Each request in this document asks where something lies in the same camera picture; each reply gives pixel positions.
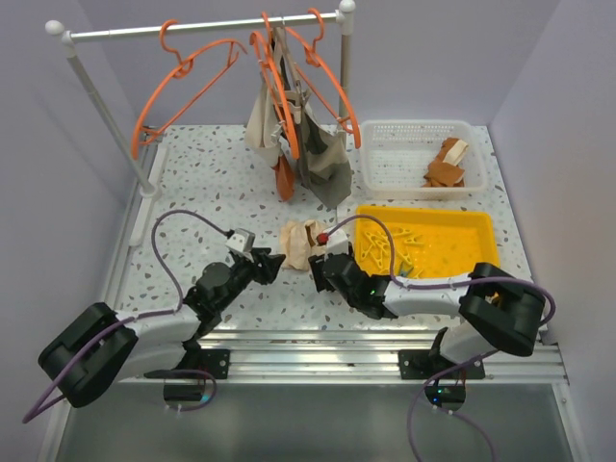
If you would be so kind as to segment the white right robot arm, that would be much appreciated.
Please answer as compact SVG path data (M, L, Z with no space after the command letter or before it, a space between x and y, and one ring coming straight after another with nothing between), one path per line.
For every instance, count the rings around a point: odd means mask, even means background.
M530 356L548 300L539 286L488 263L468 274L419 281L370 275L348 254L311 257L309 266L319 292L339 294L370 319L459 317L458 325L437 334L428 355L430 369L443 378L492 351Z

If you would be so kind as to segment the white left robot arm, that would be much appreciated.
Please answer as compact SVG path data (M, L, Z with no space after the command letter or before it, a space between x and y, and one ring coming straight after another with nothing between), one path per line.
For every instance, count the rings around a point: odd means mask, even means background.
M122 315L104 302L92 304L41 352L38 365L75 408L95 402L124 378L194 375L198 340L221 323L251 283L273 283L285 257L254 247L232 259L232 265L209 264L179 310Z

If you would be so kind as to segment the orange hanging underwear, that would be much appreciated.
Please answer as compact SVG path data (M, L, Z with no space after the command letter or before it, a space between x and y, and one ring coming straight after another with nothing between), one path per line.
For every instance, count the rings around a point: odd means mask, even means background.
M295 174L284 154L280 155L273 168L275 185L280 198L289 201L295 193Z

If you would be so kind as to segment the grey hanging underwear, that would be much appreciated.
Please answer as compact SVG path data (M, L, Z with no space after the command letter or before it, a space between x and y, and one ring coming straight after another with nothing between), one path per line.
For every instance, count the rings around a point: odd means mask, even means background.
M327 131L318 121L308 102L305 109L293 104L286 90L299 142L297 161L301 184L328 209L335 209L350 195L352 171L341 135Z

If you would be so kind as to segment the brown and cream underwear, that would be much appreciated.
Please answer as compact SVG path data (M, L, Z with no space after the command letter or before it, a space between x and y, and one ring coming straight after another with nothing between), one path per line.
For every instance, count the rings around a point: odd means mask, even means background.
M439 153L427 167L423 176L424 188L462 188L465 186L465 169L460 163L465 158L469 144L458 138L447 138Z

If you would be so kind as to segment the orange hanger with clothes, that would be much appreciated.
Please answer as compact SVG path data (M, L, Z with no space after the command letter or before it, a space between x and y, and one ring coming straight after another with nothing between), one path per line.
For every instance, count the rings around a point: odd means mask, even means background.
M261 17L267 37L265 38L262 33L254 31L250 35L249 44L254 48L255 56L261 68L263 82L270 96L270 105L276 113L277 123L285 135L293 158L298 160L300 158L300 149L295 129L295 116L284 88L281 67L279 66L280 59L274 57L275 46L273 42L276 40L276 34L274 33L276 27L270 24L270 17L267 13L261 12Z

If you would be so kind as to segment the beige hanging underwear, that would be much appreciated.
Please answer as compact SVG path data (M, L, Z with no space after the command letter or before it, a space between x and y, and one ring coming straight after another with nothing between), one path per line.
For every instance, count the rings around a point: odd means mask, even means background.
M283 154L280 142L282 133L268 86L263 82L246 125L244 140L275 171Z

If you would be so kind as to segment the wooden clip hanger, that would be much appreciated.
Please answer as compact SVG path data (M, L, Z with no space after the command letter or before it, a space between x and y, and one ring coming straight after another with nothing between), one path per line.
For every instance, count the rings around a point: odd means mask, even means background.
M272 38L274 40L274 61L280 69L283 86L285 90L289 90L292 93L293 104L300 109L305 109L310 97L310 91L306 90L302 85L299 67L287 42L285 28L282 26L273 27Z

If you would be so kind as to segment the pile of cream clothespins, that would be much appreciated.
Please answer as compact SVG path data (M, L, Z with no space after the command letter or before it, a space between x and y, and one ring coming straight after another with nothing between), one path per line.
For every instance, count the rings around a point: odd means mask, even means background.
M424 237L411 229L398 227L391 232L394 241L394 254L391 255L391 246L387 235L375 227L360 231L356 236L358 251L356 260L362 270L368 274L386 275L389 273L391 263L397 271L402 261L413 264L415 269L412 278L424 275L424 268L420 266L420 254L424 251Z

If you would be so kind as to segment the teal clothespin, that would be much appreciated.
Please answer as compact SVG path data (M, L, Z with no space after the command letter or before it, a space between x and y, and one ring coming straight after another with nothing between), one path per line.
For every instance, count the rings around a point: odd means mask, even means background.
M395 272L396 277L400 277L400 278L412 278L413 277L413 271L414 271L415 267L413 264L409 264L407 262L402 261L397 269L397 271Z

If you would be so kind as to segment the yellow plastic tray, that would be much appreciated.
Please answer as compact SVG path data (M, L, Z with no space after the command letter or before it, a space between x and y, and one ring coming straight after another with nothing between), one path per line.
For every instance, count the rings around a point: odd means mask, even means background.
M373 227L381 229L387 235L391 255L395 257L391 232L404 227L421 234L425 242L420 254L424 274L415 279L467 273L477 263L500 264L492 221L485 213L361 205L356 214L360 218L354 221L355 259L358 251L356 236L360 231Z

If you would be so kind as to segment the white plastic basket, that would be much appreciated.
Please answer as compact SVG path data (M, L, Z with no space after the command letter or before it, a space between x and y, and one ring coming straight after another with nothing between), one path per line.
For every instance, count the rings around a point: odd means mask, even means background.
M459 163L464 185L428 187L428 165L449 138L468 144ZM488 186L474 131L461 120L367 120L361 125L359 160L365 186L377 199L458 200Z

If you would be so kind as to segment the white metal clothes rack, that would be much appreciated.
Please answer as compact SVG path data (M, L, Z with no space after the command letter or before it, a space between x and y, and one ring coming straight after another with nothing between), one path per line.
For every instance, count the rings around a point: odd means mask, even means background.
M325 24L336 23L335 12L321 13L325 16ZM291 16L269 17L269 21L270 24L275 27L282 26L295 29L309 42L311 42L312 39L319 33L319 25L314 19L310 19L308 13ZM184 35L211 31L234 31L248 29L252 31L257 31L260 28L264 28L264 22L262 17L251 19L179 24L172 29L171 34ZM160 26L148 26L140 28L110 29L105 31L77 33L68 31L64 27L63 23L57 20L49 20L45 24L46 33L51 37L57 38L59 43L62 45L66 54L67 62L69 63L71 69L76 75L78 81L81 83L86 95L90 99L90 102L105 123L105 126L107 127L109 133L114 138L116 146L124 155L131 169L133 170L133 173L135 174L138 185L140 187L139 193L141 195L141 198L144 201L150 202L157 200L162 194L158 186L159 176L155 171L151 171L149 174L146 174L143 169L138 165L139 158L137 160L134 160L131 157L130 139L127 139L121 133L119 125L116 123L116 120L114 119L112 113L104 102L99 91L95 87L94 82L88 75L81 59L79 58L76 45L82 42L157 36L159 29Z

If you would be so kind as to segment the aluminium rail frame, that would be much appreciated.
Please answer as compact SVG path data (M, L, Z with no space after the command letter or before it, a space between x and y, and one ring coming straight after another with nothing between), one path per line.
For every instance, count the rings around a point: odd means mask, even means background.
M152 211L163 220L156 246L184 287L208 263L224 259L220 229L241 227L256 234L257 245L277 247L286 221L333 223L369 199L355 175L352 196L339 210L323 207L307 191L281 202L269 169L246 150L239 125L180 126L162 147L168 157L163 194ZM153 243L130 243L140 204L133 192L99 297L118 310L167 309L176 292L152 255ZM309 275L284 270L274 284L248 288L202 345L230 350L234 382L395 383L398 353L429 347L440 328L453 324L454 318L440 314L371 321L337 295L317 293Z

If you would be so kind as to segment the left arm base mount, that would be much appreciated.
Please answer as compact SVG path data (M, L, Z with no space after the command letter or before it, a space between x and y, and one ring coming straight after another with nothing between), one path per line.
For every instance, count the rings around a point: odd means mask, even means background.
M169 405L196 406L209 402L216 388L214 382L227 378L229 366L229 349L188 352L175 369L165 374L164 400Z

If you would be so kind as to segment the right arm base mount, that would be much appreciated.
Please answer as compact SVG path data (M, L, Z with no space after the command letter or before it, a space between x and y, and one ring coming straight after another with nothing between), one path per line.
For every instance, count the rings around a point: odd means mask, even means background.
M403 380L428 381L424 389L426 399L431 405L450 411L459 410L466 401L468 380L485 378L481 361L457 368L447 359L433 356L427 349L402 349L398 352L398 367Z

